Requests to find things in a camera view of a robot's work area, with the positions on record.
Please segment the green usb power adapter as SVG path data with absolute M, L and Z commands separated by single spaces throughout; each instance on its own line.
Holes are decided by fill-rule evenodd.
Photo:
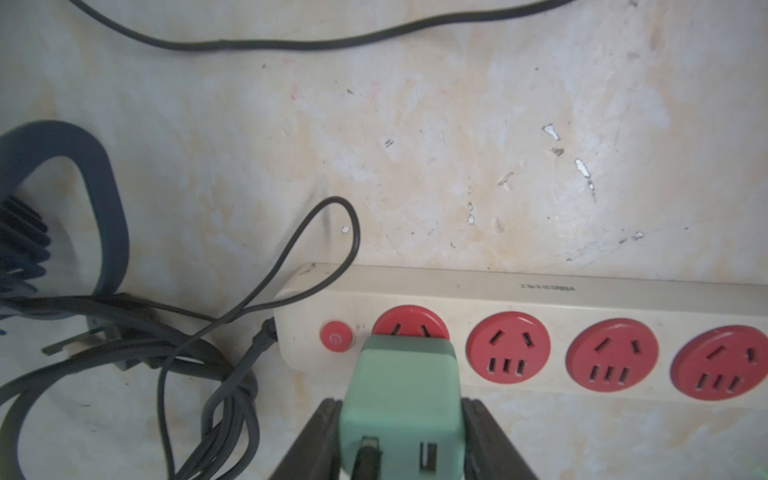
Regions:
M 381 479 L 463 477 L 466 434 L 450 341 L 372 335 L 364 342 L 339 418 L 347 474 L 372 440 Z

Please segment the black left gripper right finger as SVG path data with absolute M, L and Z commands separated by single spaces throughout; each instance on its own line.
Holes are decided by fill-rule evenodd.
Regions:
M 466 433 L 465 479 L 538 479 L 482 401 L 463 398 L 462 410 Z

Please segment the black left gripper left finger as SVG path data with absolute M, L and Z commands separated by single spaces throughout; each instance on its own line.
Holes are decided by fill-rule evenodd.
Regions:
M 336 480 L 341 471 L 338 425 L 342 401 L 324 399 L 270 476 L 271 480 Z

